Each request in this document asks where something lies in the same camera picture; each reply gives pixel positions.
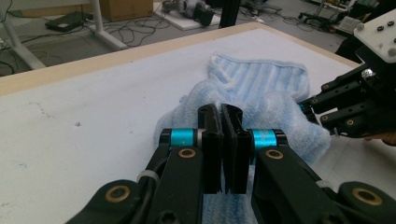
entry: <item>white perforated bracket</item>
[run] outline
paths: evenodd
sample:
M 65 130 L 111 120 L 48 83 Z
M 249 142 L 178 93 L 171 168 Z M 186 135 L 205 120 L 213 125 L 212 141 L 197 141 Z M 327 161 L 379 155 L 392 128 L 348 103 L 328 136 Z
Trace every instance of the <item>white perforated bracket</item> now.
M 387 63 L 396 63 L 396 9 L 372 21 L 360 23 L 354 35 Z

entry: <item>blue towel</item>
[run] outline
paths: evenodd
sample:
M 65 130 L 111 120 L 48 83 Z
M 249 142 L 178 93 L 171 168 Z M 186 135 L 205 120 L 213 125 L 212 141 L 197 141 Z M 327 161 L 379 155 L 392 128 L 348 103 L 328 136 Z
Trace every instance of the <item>blue towel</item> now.
M 209 78 L 198 83 L 180 105 L 160 118 L 154 141 L 164 128 L 197 128 L 202 105 L 235 105 L 244 111 L 246 129 L 281 129 L 290 147 L 308 164 L 330 146 L 329 133 L 306 120 L 296 102 L 308 97 L 308 74 L 303 65 L 272 60 L 237 60 L 216 54 Z M 250 206 L 254 167 L 249 170 L 246 195 L 206 195 L 204 223 L 254 223 Z

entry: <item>floor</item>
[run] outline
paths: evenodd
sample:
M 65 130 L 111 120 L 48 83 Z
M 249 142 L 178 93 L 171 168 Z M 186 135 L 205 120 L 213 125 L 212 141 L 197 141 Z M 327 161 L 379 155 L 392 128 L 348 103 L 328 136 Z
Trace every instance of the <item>floor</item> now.
M 318 4 L 314 4 L 314 2 L 268 0 L 267 4 L 281 7 L 282 10 L 276 13 L 272 9 L 266 9 L 259 14 L 259 18 L 266 25 L 283 33 L 295 36 L 330 52 L 335 52 L 345 39 L 344 36 L 338 34 L 318 31 L 316 26 L 306 25 L 297 19 L 301 12 L 315 13 L 318 10 Z M 328 11 L 329 9 L 324 9 L 321 14 L 330 13 L 330 15 L 333 15 L 335 13 Z M 216 10 L 216 13 L 220 15 L 221 10 Z M 87 27 L 77 28 L 73 31 L 73 34 L 64 35 L 45 29 L 44 23 L 53 18 L 17 18 L 8 14 L 7 19 L 13 22 L 20 39 L 22 41 L 27 40 L 24 45 L 46 66 L 69 63 L 114 51 L 114 49 L 92 35 Z M 241 8 L 236 24 L 251 21 L 248 10 Z M 167 20 L 159 20 L 159 18 L 155 17 L 132 21 L 106 22 L 105 27 L 130 48 L 218 29 L 217 25 L 213 25 L 181 31 L 170 25 Z M 1 23 L 0 38 L 7 40 L 7 34 Z M 0 76 L 8 76 L 12 73 L 16 74 L 29 70 L 30 68 L 11 49 L 7 46 L 1 49 Z

